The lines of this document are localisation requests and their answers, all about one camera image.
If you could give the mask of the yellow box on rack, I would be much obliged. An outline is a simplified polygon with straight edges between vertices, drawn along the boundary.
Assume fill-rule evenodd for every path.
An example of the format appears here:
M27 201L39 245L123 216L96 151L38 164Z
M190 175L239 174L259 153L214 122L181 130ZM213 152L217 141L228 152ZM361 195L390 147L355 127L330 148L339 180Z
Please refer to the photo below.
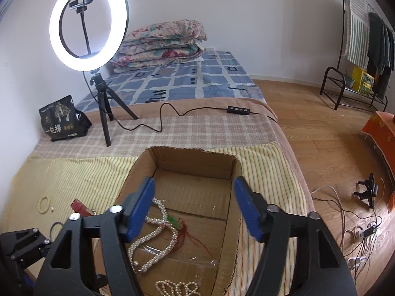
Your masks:
M365 70L358 66L354 66L352 71L352 79L354 80L353 90L364 95L370 95L374 84L374 77L369 75Z

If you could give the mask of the striped yellow cloth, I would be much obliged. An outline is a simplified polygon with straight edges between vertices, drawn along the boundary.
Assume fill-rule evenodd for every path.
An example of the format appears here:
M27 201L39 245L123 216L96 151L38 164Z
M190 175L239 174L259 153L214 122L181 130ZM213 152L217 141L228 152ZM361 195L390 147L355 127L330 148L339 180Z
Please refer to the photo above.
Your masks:
M208 151L235 154L242 167L241 176L268 203L291 214L306 215L309 212L303 189L276 142ZM9 232L35 227L50 236L52 223L64 222L71 214L70 204L74 199L99 213L106 211L118 203L124 181L138 157L30 157L13 180L1 230ZM261 251L262 245L250 237L241 219L236 270L226 295L245 294Z

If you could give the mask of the striped hanging cloth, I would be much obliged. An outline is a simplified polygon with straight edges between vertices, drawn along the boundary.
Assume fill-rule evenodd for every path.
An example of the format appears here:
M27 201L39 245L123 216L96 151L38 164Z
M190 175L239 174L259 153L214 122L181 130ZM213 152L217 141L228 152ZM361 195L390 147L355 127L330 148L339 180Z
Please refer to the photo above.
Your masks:
M368 66L370 37L369 10L366 0L344 0L345 46L343 57L365 70Z

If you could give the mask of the white power strip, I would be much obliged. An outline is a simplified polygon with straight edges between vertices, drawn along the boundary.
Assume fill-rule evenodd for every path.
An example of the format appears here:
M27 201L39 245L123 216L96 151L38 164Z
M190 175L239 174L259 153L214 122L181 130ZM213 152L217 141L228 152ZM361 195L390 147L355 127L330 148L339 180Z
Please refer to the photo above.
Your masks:
M349 231L352 234L352 249L345 255L345 260L350 271L363 269L370 260L378 228L377 222L371 222L366 228L356 226L352 231Z

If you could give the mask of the dark hanging clothes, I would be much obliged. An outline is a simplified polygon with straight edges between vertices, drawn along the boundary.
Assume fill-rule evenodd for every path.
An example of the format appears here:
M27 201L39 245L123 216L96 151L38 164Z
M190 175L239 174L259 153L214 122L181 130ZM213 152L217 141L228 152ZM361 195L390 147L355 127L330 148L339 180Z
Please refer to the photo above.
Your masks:
M394 71L394 35L377 13L369 13L369 25L367 73L375 79L372 91L384 100Z

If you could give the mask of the black snack bag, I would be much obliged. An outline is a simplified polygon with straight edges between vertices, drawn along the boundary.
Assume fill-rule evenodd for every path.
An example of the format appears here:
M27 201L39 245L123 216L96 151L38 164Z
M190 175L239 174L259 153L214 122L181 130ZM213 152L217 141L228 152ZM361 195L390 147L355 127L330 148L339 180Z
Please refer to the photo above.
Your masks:
M92 122L77 110L71 95L39 109L41 127L52 142L86 136Z

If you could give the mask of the black clothes rack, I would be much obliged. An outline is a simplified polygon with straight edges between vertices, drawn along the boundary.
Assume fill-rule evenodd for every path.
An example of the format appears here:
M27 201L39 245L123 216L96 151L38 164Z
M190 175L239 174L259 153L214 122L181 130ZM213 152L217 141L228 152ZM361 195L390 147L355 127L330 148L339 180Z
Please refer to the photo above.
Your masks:
M334 110L338 110L340 107L345 107L363 111L378 111L378 106L381 105L381 111L386 111L389 103L387 95L384 100L381 100L373 91L371 91L370 95L364 95L354 91L352 88L354 84L354 80L352 79L352 71L355 65L347 61L346 57L343 57L343 47L345 46L344 0L341 0L341 3L341 45L337 64L335 66L329 66L326 68L319 94L328 98L328 100L334 105ZM369 13L376 13L369 3L368 10Z

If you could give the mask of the folded floral quilt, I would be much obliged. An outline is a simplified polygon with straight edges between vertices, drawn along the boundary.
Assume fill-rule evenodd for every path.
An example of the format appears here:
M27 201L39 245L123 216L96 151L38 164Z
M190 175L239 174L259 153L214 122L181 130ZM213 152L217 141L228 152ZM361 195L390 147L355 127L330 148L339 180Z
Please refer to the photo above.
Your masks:
M128 33L110 60L115 72L201 59L208 39L196 20L156 23Z

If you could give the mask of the cardboard box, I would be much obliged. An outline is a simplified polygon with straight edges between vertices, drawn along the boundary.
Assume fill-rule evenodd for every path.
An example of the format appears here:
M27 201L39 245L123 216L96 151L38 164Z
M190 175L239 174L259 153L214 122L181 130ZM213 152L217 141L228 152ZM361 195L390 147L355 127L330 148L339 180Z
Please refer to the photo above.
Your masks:
M201 295L229 292L241 223L232 183L241 173L239 160L229 151L151 147L138 157L117 202L150 176L155 181L155 198L187 229L180 247L147 272L136 273L145 295L159 295L155 283L162 280L195 281Z

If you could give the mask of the blue patterned bedsheet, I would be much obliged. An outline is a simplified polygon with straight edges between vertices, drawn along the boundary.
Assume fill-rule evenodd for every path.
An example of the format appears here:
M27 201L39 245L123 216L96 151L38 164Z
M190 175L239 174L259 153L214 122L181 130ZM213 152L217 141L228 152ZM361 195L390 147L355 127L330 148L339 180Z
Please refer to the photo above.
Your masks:
M126 105L200 98L251 98L260 88L231 52L206 52L201 61L132 70L106 83Z

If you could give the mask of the phone holder clamp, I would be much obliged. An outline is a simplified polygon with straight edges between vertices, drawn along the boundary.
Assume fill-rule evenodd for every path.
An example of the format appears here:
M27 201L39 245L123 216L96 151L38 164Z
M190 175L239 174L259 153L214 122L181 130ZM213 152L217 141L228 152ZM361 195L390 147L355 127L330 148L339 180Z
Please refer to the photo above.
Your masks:
M87 53L90 56L92 54L90 48L90 42L88 38L88 32L86 29L86 22L85 22L85 12L87 11L88 5L91 4L93 0L82 0L79 2L78 0L74 0L69 2L69 8L74 10L78 15L80 15L80 20L82 24L82 31L84 34L84 40L86 44Z

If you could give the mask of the blue bangle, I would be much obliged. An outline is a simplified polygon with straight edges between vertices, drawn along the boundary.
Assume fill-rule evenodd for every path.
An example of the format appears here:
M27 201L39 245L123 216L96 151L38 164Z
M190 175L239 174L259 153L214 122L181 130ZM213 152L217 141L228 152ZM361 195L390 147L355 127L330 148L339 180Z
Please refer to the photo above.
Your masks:
M50 241L54 241L56 239L57 233L61 230L64 226L64 223L56 221L53 222L50 226Z

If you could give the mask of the orange box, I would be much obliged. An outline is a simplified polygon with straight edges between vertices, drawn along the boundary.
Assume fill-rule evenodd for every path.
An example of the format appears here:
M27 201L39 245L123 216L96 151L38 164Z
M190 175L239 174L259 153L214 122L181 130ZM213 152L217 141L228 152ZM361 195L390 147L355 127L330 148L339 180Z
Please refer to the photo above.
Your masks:
M376 111L365 123L361 133L369 136L378 147L394 180L394 114Z

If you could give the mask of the small black tripod on floor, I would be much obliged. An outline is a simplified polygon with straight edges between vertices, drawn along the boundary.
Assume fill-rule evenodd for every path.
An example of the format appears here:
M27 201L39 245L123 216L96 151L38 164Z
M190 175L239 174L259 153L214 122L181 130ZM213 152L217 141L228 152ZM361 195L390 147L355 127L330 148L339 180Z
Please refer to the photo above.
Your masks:
M366 200L370 209L375 209L375 201L378 194L378 185L375 183L374 173L370 173L369 178L364 181L358 181L357 186L363 185L366 189L363 192L354 191L353 195L361 201Z

